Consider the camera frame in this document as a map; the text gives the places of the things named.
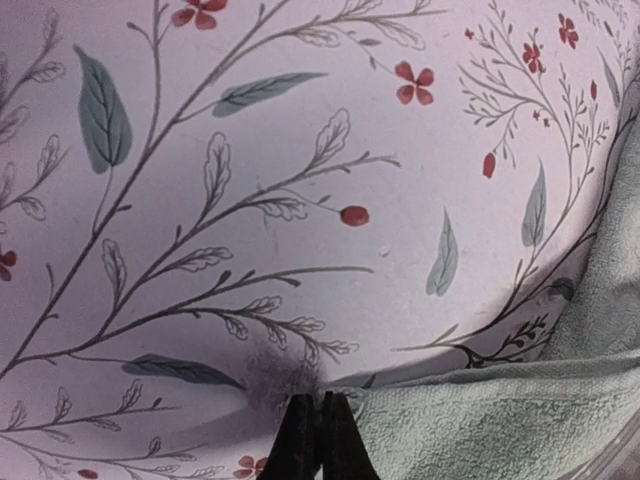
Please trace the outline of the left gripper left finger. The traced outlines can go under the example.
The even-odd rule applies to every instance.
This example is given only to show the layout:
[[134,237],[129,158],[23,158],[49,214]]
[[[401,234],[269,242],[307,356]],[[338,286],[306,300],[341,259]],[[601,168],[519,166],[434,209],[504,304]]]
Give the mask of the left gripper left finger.
[[262,470],[262,479],[314,479],[319,470],[315,437],[313,397],[310,394],[293,395]]

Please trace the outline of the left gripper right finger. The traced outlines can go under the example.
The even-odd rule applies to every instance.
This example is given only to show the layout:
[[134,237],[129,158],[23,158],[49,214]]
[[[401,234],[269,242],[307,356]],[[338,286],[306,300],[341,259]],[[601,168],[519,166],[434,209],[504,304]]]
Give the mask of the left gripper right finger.
[[346,395],[327,392],[320,418],[322,478],[380,480],[369,458]]

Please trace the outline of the light green towel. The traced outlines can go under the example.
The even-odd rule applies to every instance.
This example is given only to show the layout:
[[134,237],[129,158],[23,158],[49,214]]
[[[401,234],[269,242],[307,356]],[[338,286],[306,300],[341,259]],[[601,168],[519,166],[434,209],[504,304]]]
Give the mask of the light green towel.
[[535,362],[371,389],[346,479],[558,479],[639,416],[639,131],[574,297]]

